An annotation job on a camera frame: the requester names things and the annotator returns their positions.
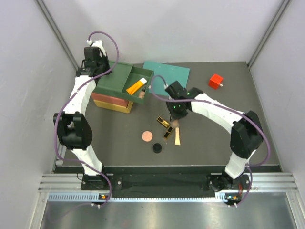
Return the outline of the three-tier drawer organizer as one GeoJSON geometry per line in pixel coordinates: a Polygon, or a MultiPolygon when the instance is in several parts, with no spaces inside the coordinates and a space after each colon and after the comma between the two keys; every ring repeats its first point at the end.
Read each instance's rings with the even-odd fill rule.
{"type": "Polygon", "coordinates": [[[110,62],[110,66],[114,67],[112,73],[99,79],[91,97],[97,107],[126,113],[129,101],[123,99],[122,90],[133,65],[110,62]]]}

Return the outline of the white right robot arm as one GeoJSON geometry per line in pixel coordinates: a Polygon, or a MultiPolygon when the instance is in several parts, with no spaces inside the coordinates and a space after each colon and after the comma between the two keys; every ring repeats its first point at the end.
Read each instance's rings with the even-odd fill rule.
{"type": "Polygon", "coordinates": [[[183,88],[178,81],[165,86],[170,100],[166,102],[174,128],[178,121],[193,112],[210,119],[230,134],[232,154],[221,175],[209,175],[209,186],[213,191],[235,188],[240,183],[251,157],[263,142],[258,115],[243,113],[222,105],[203,91],[193,87],[183,88]]]}

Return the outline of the beige foundation bottle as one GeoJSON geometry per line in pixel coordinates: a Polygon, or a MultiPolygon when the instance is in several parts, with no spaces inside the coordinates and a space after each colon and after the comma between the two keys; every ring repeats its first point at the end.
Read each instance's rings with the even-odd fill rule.
{"type": "Polygon", "coordinates": [[[178,128],[178,127],[179,127],[179,122],[178,122],[178,120],[173,120],[173,121],[171,121],[171,126],[172,126],[173,128],[178,128]]]}

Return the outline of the green top drawer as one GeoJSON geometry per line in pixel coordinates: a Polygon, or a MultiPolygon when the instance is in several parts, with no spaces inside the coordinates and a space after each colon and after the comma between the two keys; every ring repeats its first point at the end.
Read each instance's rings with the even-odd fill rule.
{"type": "Polygon", "coordinates": [[[122,90],[123,99],[144,104],[153,75],[154,71],[152,70],[133,66],[122,90]]]}

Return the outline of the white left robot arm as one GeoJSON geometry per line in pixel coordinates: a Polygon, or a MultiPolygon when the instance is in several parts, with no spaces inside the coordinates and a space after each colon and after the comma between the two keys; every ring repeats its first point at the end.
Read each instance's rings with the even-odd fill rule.
{"type": "Polygon", "coordinates": [[[85,118],[90,96],[97,85],[97,75],[110,73],[110,64],[104,48],[92,44],[84,48],[84,60],[76,72],[74,88],[61,113],[55,113],[53,121],[59,143],[76,156],[84,169],[82,190],[111,189],[103,163],[92,146],[92,129],[85,118]]]}

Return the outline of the orange cream tube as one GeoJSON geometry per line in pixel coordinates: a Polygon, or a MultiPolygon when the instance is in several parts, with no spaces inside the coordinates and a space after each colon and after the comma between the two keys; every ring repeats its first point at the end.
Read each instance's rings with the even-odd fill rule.
{"type": "Polygon", "coordinates": [[[137,92],[142,86],[144,86],[147,83],[147,80],[145,78],[141,78],[136,83],[134,83],[132,86],[126,89],[126,92],[130,95],[133,95],[135,92],[137,92]]]}

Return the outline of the beige concealer tube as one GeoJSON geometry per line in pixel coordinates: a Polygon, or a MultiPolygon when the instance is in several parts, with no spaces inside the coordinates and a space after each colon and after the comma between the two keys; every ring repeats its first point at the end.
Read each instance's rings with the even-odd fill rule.
{"type": "Polygon", "coordinates": [[[175,142],[174,144],[176,146],[180,146],[181,145],[181,141],[180,141],[180,128],[176,127],[175,128],[175,142]]]}

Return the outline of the foundation bottle black cap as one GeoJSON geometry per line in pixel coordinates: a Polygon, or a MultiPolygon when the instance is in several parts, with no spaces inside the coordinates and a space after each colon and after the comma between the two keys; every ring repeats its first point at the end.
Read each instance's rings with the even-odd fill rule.
{"type": "Polygon", "coordinates": [[[146,87],[144,87],[144,88],[139,92],[138,97],[139,97],[140,99],[143,99],[143,98],[144,98],[144,96],[145,96],[145,91],[146,91],[146,87]]]}

